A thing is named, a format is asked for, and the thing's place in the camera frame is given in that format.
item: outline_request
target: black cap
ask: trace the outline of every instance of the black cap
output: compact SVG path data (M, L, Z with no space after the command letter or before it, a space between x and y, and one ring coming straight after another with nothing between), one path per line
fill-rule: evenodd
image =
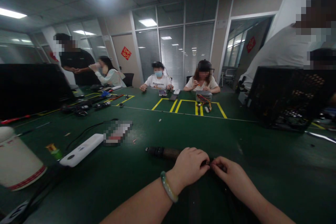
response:
M164 68L165 66L160 61L154 61L152 63L153 68Z
M209 70L211 70L211 63L209 61L207 61L206 59L201 60L198 63L197 68L201 72L209 71Z

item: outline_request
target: red decoration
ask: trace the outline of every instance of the red decoration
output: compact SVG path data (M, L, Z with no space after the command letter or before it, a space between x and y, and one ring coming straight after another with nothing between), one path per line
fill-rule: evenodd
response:
M121 55L127 60L130 58L131 54L132 53L126 47L121 51Z
M254 36L251 38L250 42L247 44L246 49L247 49L247 53L250 53L250 51L252 51L253 47L256 44L256 39L254 38Z

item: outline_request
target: mobile phone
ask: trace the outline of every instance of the mobile phone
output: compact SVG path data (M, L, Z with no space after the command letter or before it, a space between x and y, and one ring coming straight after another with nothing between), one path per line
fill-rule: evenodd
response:
M170 101L175 101L177 99L177 94L172 94L169 98Z
M167 96L166 91L164 91L164 90L159 90L159 96Z

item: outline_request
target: woman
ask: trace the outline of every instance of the woman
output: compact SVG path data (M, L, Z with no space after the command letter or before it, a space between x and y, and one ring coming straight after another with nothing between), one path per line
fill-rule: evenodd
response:
M195 71L195 75L191 77L183 89L184 91L210 91L211 93L219 93L221 89L211 75L211 64L207 60L201 60Z
M149 76L146 82L140 86L140 90L145 92L149 86L153 89L172 90L174 88L172 80L168 76L163 75L163 71L165 70L164 65L159 61L155 61L152 67L154 74Z
M103 77L98 71L99 67L102 68L105 77ZM99 63L89 65L89 68L94 71L102 85L110 84L113 86L122 86L123 88L126 87L125 83L123 82L125 75L113 67L112 61L109 57L100 56Z

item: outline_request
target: bracelet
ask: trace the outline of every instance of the bracelet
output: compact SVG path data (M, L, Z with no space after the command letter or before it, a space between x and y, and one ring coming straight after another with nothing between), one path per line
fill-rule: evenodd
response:
M168 181L167 181L167 177L166 177L166 173L165 171L161 172L161 181L162 181L162 185L164 187L164 189L166 190L166 193L168 194L169 198L174 202L178 202L178 196L176 196L172 189L170 188Z

